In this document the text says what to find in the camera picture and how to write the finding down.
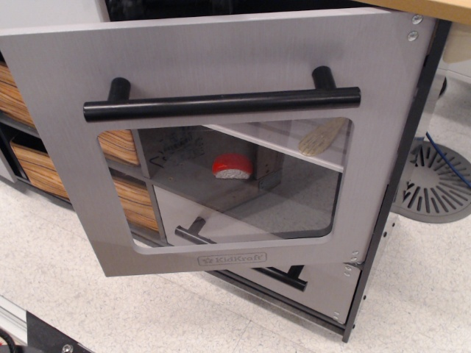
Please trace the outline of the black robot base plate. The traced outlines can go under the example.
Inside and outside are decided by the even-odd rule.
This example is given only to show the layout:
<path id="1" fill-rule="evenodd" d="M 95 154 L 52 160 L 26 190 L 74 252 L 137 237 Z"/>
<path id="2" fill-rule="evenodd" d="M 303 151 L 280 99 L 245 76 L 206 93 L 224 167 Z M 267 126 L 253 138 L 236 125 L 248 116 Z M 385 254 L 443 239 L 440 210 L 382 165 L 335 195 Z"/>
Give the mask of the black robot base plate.
<path id="1" fill-rule="evenodd" d="M 26 311 L 27 343 L 42 352 L 90 353 L 91 350 L 65 333 Z"/>

